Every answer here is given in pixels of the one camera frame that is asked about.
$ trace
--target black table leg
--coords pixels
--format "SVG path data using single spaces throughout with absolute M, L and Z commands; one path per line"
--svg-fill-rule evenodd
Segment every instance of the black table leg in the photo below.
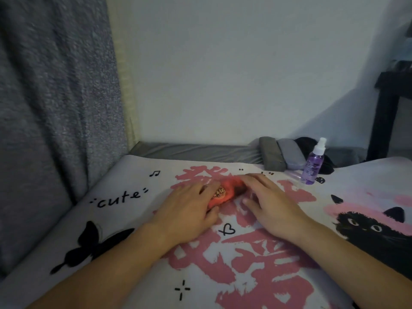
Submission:
M 366 161 L 385 158 L 388 155 L 398 104 L 398 95 L 381 89 Z

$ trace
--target red object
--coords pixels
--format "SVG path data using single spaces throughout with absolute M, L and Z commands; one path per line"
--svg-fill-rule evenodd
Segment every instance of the red object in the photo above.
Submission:
M 247 191 L 246 185 L 239 177 L 230 177 L 220 181 L 220 187 L 210 200 L 208 208 L 220 206 L 226 202 L 232 201 L 239 195 Z

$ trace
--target purple liquid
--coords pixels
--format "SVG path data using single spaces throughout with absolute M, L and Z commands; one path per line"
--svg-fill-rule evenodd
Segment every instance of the purple liquid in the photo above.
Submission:
M 315 183 L 315 179 L 318 176 L 324 158 L 325 155 L 319 156 L 315 155 L 313 152 L 309 154 L 305 169 L 302 173 L 302 182 L 305 182 L 307 185 L 312 185 Z

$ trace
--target gray case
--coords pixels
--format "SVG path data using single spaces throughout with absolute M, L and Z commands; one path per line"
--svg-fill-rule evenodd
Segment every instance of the gray case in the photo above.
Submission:
M 286 162 L 275 138 L 261 137 L 259 138 L 259 146 L 266 171 L 283 172 L 286 170 Z
M 302 170 L 306 160 L 297 143 L 292 139 L 280 139 L 278 145 L 282 151 L 286 167 L 289 170 Z

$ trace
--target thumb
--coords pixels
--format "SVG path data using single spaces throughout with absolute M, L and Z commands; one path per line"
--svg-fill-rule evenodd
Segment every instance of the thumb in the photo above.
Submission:
M 258 203 L 256 203 L 254 200 L 250 198 L 244 198 L 242 200 L 242 203 L 244 203 L 250 209 L 250 211 L 255 215 L 255 217 L 259 219 L 259 216 L 262 213 L 262 209 L 260 208 Z
M 210 228 L 219 219 L 219 207 L 215 206 L 206 215 L 205 221 L 203 223 L 204 229 Z

